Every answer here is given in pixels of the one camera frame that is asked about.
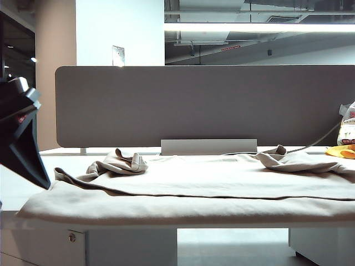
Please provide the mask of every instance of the desk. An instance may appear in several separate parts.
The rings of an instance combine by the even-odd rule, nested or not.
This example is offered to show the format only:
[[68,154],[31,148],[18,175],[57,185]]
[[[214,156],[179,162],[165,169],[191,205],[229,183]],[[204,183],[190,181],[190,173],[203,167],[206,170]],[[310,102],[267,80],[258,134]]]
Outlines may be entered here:
[[[42,156],[51,180],[54,179],[54,167],[62,167],[76,176],[93,161],[105,157],[97,153],[79,156],[53,152],[44,152]],[[37,265],[117,265],[117,257],[125,265],[177,265],[177,228],[214,227],[291,228],[290,245],[319,265],[353,265],[355,261],[352,254],[352,248],[355,248],[353,222],[91,226],[19,219],[14,214],[29,196],[42,189],[4,167],[0,171],[3,201],[1,250]]]

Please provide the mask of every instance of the black device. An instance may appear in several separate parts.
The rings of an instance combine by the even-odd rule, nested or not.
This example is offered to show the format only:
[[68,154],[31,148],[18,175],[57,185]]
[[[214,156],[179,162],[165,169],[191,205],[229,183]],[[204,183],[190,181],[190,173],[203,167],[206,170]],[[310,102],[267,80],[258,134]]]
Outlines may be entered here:
[[32,183],[49,188],[50,181],[34,137],[39,92],[25,78],[0,80],[0,163]]

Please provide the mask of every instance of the cable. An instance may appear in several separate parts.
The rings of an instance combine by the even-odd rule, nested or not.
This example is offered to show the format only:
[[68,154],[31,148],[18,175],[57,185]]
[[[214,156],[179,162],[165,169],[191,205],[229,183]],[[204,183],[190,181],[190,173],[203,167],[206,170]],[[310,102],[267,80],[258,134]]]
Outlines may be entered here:
[[303,148],[300,148],[300,149],[296,149],[296,150],[289,151],[289,152],[287,152],[287,153],[289,154],[290,152],[301,151],[301,150],[304,150],[304,149],[306,149],[306,148],[312,147],[312,146],[314,146],[315,144],[318,144],[318,143],[321,142],[323,139],[325,139],[331,132],[333,132],[336,128],[338,128],[338,127],[340,126],[340,124],[341,124],[341,122],[337,123],[332,129],[329,130],[328,133],[326,133],[324,136],[322,136],[319,140],[315,141],[314,143],[309,144],[308,146],[303,147]]
[[[322,136],[320,139],[318,139],[317,141],[313,142],[312,144],[309,144],[309,145],[307,145],[307,146],[305,146],[305,147],[303,147],[303,148],[300,148],[300,149],[288,151],[287,153],[289,154],[289,153],[295,152],[295,151],[302,151],[302,150],[304,150],[304,149],[307,149],[307,148],[309,148],[309,147],[312,147],[312,146],[318,144],[319,142],[321,142],[322,140],[324,140],[331,132],[333,132],[336,128],[338,128],[338,127],[340,126],[340,124],[341,124],[341,122],[337,123],[334,127],[332,127],[332,129],[330,129],[330,130],[328,131],[328,133],[326,133],[324,136]],[[249,152],[249,151],[241,151],[241,152],[231,152],[231,153],[229,153],[229,154],[222,154],[222,155],[237,155],[237,154],[251,154],[251,155],[255,155],[255,154],[257,154],[257,153],[258,153],[258,152],[253,152],[253,151],[251,151],[251,152]]]

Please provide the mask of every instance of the snack bag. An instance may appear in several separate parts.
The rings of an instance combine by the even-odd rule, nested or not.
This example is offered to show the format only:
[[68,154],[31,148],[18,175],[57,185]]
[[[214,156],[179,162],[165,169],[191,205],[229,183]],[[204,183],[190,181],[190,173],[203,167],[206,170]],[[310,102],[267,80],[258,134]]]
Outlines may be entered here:
[[342,105],[339,114],[343,116],[338,135],[338,145],[355,144],[355,102],[349,108]]

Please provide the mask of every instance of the desk cabinet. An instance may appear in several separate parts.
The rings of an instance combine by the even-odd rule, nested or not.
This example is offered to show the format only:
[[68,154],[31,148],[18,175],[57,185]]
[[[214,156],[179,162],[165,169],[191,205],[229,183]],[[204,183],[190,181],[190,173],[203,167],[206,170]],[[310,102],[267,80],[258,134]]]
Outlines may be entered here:
[[290,246],[321,266],[355,265],[355,228],[290,228]]
[[177,266],[177,229],[2,230],[1,266]]
[[1,253],[1,266],[27,266],[26,263],[40,266],[85,266],[85,234],[69,230],[3,229]]

